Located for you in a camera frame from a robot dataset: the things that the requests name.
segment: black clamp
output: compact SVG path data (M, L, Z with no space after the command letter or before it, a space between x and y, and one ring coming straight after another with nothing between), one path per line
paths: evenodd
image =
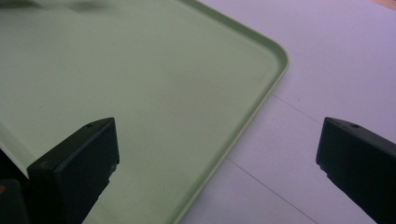
M0 150L0 223L82 223L119 162L113 118L67 137L27 168L29 179Z
M326 118L317 164L377 223L396 223L396 145L361 126Z

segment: white table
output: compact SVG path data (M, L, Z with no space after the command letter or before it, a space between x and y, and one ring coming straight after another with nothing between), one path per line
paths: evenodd
M396 142L396 11L368 0L202 2L278 41L290 69L185 223L374 223L315 155L326 116Z

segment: plastic tray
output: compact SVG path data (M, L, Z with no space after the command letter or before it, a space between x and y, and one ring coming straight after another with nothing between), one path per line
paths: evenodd
M90 224L179 222L289 63L187 0L3 10L0 30L0 148L22 170L116 119L120 165Z

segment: light green tray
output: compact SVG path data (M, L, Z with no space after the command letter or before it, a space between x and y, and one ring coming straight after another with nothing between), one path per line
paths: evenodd
M0 148L22 170L114 117L120 165L85 223L179 222L288 67L195 1L0 13Z

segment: screw hole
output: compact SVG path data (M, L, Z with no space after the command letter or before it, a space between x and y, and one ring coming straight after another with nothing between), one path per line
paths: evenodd
M0 193L3 193L6 190L6 187L4 187L3 185L0 185Z

